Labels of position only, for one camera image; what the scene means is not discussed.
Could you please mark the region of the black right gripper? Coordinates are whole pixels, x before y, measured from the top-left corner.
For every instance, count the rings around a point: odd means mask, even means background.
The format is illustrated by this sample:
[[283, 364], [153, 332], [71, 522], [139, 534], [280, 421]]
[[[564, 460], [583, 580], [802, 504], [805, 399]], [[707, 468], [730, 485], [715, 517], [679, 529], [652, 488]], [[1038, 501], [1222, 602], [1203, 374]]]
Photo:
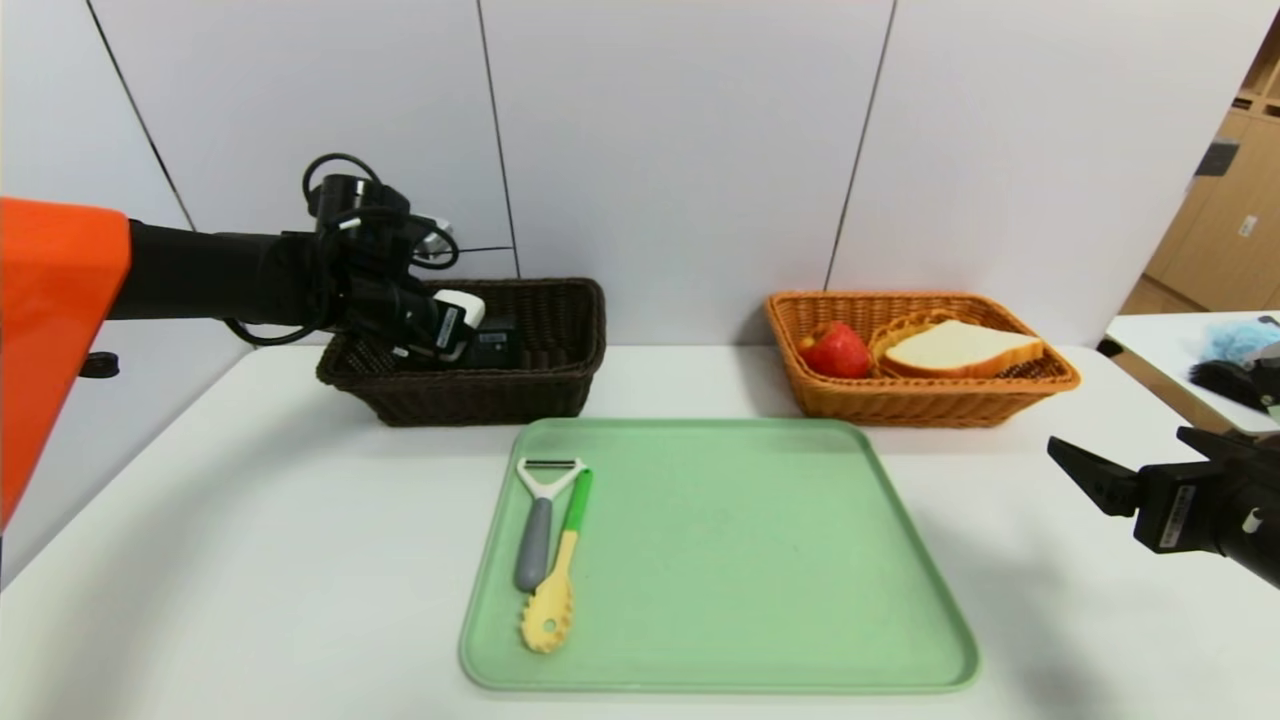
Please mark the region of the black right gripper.
[[1047, 454], [1105, 515], [1138, 511], [1134, 537], [1152, 552], [1216, 553], [1279, 587], [1277, 448], [1194, 427], [1176, 437], [1206, 459], [1138, 473], [1056, 436]]

